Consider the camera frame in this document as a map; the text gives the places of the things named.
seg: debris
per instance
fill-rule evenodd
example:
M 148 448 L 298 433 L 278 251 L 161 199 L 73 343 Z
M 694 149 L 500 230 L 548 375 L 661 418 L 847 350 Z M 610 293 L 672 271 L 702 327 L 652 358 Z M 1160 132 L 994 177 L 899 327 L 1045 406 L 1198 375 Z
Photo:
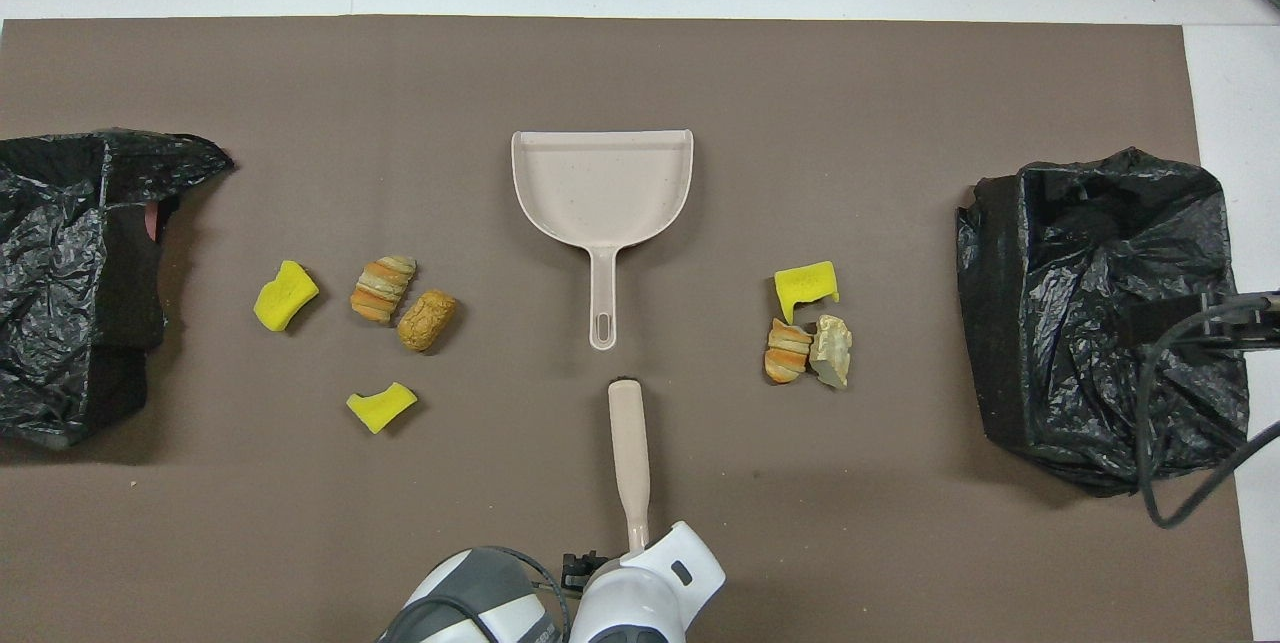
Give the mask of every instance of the debris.
M 458 301 L 444 291 L 428 291 L 408 309 L 396 332 L 406 348 L 422 352 L 431 347 L 440 330 L 449 324 L 457 307 Z
M 804 373 L 813 336 L 794 325 L 773 319 L 768 350 L 764 351 L 764 373 L 774 383 L 791 383 Z
M 818 380 L 841 391 L 849 387 L 849 348 L 852 345 L 854 336 L 845 320 L 833 315 L 818 318 L 818 334 L 809 348 L 809 365 L 818 373 Z
M 399 383 L 392 383 L 385 391 L 374 396 L 352 395 L 347 398 L 347 407 L 369 427 L 370 433 L 378 433 L 415 401 L 417 396 L 412 391 Z
M 836 287 L 836 265 L 829 260 L 805 265 L 803 268 L 788 268 L 773 274 L 773 287 L 778 292 L 778 304 L 782 305 L 782 318 L 787 325 L 794 323 L 796 304 L 808 304 L 831 296 L 831 300 L 840 302 L 840 289 Z
M 257 302 L 253 304 L 253 314 L 266 329 L 280 332 L 319 293 L 320 288 L 316 288 L 307 272 L 297 261 L 287 260 L 280 264 L 275 281 L 262 286 Z
M 417 261 L 408 256 L 383 256 L 365 265 L 351 295 L 351 310 L 365 320 L 390 325 Z

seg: black plastic bag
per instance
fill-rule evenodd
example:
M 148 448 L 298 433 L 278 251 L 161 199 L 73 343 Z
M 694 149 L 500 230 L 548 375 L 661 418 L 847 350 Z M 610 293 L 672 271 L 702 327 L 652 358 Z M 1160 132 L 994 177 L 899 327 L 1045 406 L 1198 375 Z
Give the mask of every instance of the black plastic bag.
M 987 438 L 1096 496 L 1134 493 L 1143 352 L 1125 310 L 1234 293 L 1226 210 L 1206 170 L 1137 149 L 983 179 L 956 215 L 965 339 Z M 1155 478 L 1216 466 L 1245 441 L 1239 352 L 1176 348 L 1156 379 Z
M 147 204 L 232 167 L 193 136 L 0 141 L 0 437 L 65 448 L 142 407 L 165 323 Z

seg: black cord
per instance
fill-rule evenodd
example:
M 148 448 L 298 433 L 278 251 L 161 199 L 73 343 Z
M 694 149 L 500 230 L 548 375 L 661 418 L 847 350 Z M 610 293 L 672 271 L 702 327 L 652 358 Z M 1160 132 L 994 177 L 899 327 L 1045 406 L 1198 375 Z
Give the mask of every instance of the black cord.
M 547 580 L 547 583 L 550 583 L 552 589 L 556 593 L 556 601 L 559 602 L 561 605 L 561 620 L 564 621 L 564 633 L 561 635 L 561 639 L 562 642 L 567 640 L 571 625 L 568 620 L 568 599 L 564 597 L 564 589 L 561 588 L 559 580 L 556 580 L 556 576 L 552 575 L 552 573 L 547 570 L 547 567 L 543 566 L 543 564 L 538 562 L 529 553 L 521 553 L 516 548 L 503 548 L 502 546 L 485 546 L 485 547 L 493 551 L 498 551 L 500 553 L 507 553 L 508 556 L 520 560 L 525 565 L 530 566 L 531 569 L 541 574 L 541 576 Z
M 1161 515 L 1160 506 L 1156 503 L 1156 492 L 1151 488 L 1152 475 L 1155 473 L 1152 461 L 1153 430 L 1151 425 L 1151 392 L 1156 382 L 1156 365 L 1160 362 L 1160 359 L 1169 352 L 1178 338 L 1180 338 L 1189 329 L 1233 313 L 1267 310 L 1268 307 L 1270 302 L 1267 298 L 1262 297 L 1208 306 L 1204 310 L 1192 314 L 1175 323 L 1169 330 L 1165 332 L 1164 336 L 1157 338 L 1148 350 L 1147 360 L 1143 361 L 1142 373 L 1138 377 L 1138 400 L 1134 402 L 1134 419 L 1137 419 L 1137 446 L 1134 459 L 1137 459 L 1138 464 L 1138 488 L 1142 491 L 1142 500 L 1147 505 L 1147 515 L 1149 515 L 1151 520 L 1160 528 L 1174 528 L 1187 520 L 1187 517 L 1204 502 L 1204 498 L 1208 498 L 1210 493 L 1217 489 L 1217 487 L 1226 480 L 1226 476 L 1231 475 L 1231 473 L 1234 473 L 1235 469 L 1238 469 L 1244 461 L 1249 460 L 1253 453 L 1261 451 L 1263 446 L 1276 438 L 1280 438 L 1280 421 L 1267 425 L 1262 433 L 1253 437 L 1253 439 L 1244 443 L 1244 446 L 1236 448 L 1225 461 L 1221 461 L 1221 464 L 1213 469 L 1213 473 L 1203 483 L 1201 483 L 1199 487 L 1196 488 L 1196 491 L 1188 496 L 1180 506 L 1178 506 L 1174 515 L 1165 517 Z

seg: brown paper surface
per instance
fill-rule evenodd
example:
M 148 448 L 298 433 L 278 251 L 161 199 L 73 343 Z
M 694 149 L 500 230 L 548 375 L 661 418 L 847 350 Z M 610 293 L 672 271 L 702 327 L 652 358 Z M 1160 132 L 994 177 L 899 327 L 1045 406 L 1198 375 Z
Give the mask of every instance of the brown paper surface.
M 165 241 L 146 410 L 65 453 L 0 444 L 0 638 L 370 640 L 479 544 L 623 551 L 604 391 L 645 392 L 652 525 L 728 583 L 694 640 L 1249 637 L 1234 491 L 1156 529 L 982 435 L 954 210 L 982 177 L 1126 146 L 1196 161 L 1179 28 L 296 18 L 10 20 L 0 134 L 189 132 L 239 169 Z M 588 259 L 512 187 L 516 131 L 690 128 L 667 232 Z M 415 256 L 461 313 L 433 355 L 358 319 Z M 283 259 L 320 297 L 251 306 Z M 760 370 L 773 270 L 832 260 L 851 388 Z M 351 393 L 420 402 L 374 437 Z M 1172 497 L 1188 482 L 1165 485 Z

